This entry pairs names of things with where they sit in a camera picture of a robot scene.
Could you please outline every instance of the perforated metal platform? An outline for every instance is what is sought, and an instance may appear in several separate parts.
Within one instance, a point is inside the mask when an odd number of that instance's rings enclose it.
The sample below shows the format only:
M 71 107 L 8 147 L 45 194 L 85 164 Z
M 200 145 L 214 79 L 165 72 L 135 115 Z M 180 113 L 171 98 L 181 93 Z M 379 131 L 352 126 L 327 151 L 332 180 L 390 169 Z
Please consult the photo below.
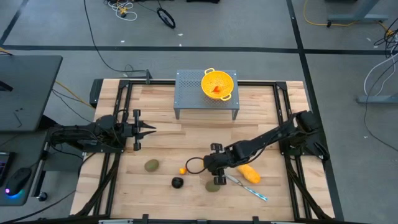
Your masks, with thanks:
M 175 79 L 174 110 L 175 117 L 180 119 L 180 109 L 232 110 L 236 119 L 239 110 L 238 74 L 235 70 L 222 70 L 234 81 L 232 97 L 228 101 L 212 100 L 201 89 L 204 70 L 177 70 Z

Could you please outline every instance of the wooden tabletop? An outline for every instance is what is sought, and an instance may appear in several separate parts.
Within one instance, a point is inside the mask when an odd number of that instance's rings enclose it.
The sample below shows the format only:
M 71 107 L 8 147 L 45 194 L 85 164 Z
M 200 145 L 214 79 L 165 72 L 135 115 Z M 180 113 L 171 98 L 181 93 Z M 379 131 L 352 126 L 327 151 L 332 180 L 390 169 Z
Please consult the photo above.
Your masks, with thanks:
M 104 80 L 95 119 L 113 113 L 118 83 L 115 79 Z M 287 82 L 287 86 L 292 112 L 308 110 L 303 83 Z M 226 173 L 268 197 L 268 202 L 229 180 L 220 191 L 209 193 L 205 190 L 206 182 L 213 179 L 209 172 L 180 175 L 178 171 L 187 159 L 209 154 L 211 143 L 226 146 L 276 127 L 278 120 L 271 87 L 239 86 L 240 110 L 236 121 L 231 120 L 229 110 L 181 110 L 180 119 L 176 120 L 173 85 L 134 85 L 132 89 L 129 110 L 140 109 L 140 119 L 155 126 L 157 132 L 146 136 L 141 141 L 142 149 L 137 152 L 132 150 L 134 140 L 127 140 L 111 218 L 141 218 L 149 214 L 149 218 L 155 219 L 252 220 L 258 216 L 260 220 L 293 220 L 286 168 L 278 144 L 267 147 L 251 164 L 261 175 L 258 184 L 246 181 L 236 169 L 226 169 Z M 103 157 L 96 154 L 82 168 L 71 214 L 78 212 L 96 190 Z M 159 160 L 160 167 L 148 173 L 144 164 L 151 159 Z M 302 156 L 302 164 L 308 191 L 325 213 L 334 217 L 321 160 Z M 192 162 L 190 169 L 200 170 L 202 165 Z M 171 186 L 173 177 L 184 179 L 181 189 Z M 296 191 L 303 216 L 302 197 Z

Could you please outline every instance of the blue light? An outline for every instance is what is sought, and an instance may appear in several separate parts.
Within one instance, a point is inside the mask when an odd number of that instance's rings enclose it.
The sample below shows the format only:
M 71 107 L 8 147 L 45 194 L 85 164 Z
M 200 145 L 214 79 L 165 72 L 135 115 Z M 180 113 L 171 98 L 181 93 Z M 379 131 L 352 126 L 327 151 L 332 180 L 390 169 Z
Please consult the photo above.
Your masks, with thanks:
M 18 192 L 18 194 L 13 195 L 13 196 L 7 195 L 7 197 L 8 197 L 9 199 L 17 199 L 17 198 L 20 198 L 23 194 L 24 194 L 24 190 L 22 189 L 21 191 Z

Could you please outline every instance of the green kiwi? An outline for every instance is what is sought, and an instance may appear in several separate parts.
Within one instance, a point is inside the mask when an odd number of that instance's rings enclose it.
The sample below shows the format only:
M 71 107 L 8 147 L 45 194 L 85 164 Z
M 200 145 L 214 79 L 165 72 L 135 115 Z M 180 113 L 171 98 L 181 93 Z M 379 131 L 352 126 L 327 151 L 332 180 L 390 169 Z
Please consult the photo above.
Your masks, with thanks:
M 159 161 L 157 159 L 151 159 L 145 163 L 145 170 L 148 172 L 153 172 L 159 168 Z
M 221 187 L 219 185 L 215 185 L 213 180 L 209 180 L 206 183 L 206 190 L 208 192 L 217 192 Z

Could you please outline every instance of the computer mouse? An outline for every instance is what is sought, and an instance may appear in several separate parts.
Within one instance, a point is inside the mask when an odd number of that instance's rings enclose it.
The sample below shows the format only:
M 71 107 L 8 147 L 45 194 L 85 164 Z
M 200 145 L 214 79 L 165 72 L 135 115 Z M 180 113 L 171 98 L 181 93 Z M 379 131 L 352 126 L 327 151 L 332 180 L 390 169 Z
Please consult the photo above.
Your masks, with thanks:
M 6 194 L 13 196 L 18 194 L 29 180 L 32 171 L 30 168 L 20 168 L 15 172 L 6 184 Z

